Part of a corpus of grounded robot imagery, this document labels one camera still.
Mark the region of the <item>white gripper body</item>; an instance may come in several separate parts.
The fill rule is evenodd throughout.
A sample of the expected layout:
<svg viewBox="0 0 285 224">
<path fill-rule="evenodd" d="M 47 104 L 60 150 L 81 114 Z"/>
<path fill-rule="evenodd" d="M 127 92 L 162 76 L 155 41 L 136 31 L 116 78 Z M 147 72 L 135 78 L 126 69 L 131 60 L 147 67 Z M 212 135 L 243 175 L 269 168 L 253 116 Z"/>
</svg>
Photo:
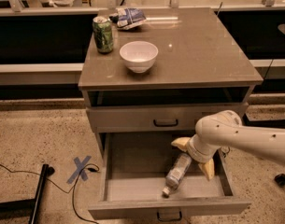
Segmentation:
<svg viewBox="0 0 285 224">
<path fill-rule="evenodd" d="M 187 144 L 188 154 L 200 163 L 210 161 L 219 148 L 219 146 L 212 146 L 204 142 L 198 134 L 195 134 Z"/>
</svg>

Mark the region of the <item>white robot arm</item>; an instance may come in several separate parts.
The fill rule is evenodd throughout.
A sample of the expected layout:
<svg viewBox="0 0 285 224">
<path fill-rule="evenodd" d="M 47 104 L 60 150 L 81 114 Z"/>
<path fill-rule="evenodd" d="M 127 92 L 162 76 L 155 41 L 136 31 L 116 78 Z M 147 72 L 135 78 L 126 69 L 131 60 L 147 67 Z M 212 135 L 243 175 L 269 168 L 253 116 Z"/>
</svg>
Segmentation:
<svg viewBox="0 0 285 224">
<path fill-rule="evenodd" d="M 195 124 L 195 135 L 180 137 L 173 147 L 198 162 L 207 180 L 214 175 L 213 156 L 221 147 L 233 147 L 285 166 L 285 129 L 250 127 L 232 110 L 202 117 Z"/>
</svg>

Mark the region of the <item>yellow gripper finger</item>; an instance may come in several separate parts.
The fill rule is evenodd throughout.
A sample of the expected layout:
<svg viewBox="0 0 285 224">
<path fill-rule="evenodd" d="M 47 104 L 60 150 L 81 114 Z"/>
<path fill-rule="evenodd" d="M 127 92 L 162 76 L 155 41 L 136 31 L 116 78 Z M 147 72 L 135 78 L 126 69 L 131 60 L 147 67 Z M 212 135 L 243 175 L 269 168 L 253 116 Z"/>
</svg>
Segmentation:
<svg viewBox="0 0 285 224">
<path fill-rule="evenodd" d="M 186 151 L 187 150 L 187 145 L 190 141 L 190 137 L 180 137 L 171 142 L 171 145 L 173 147 L 177 147 L 181 151 Z"/>
<path fill-rule="evenodd" d="M 212 159 L 206 163 L 199 163 L 198 166 L 208 181 L 215 176 L 215 165 Z"/>
</svg>

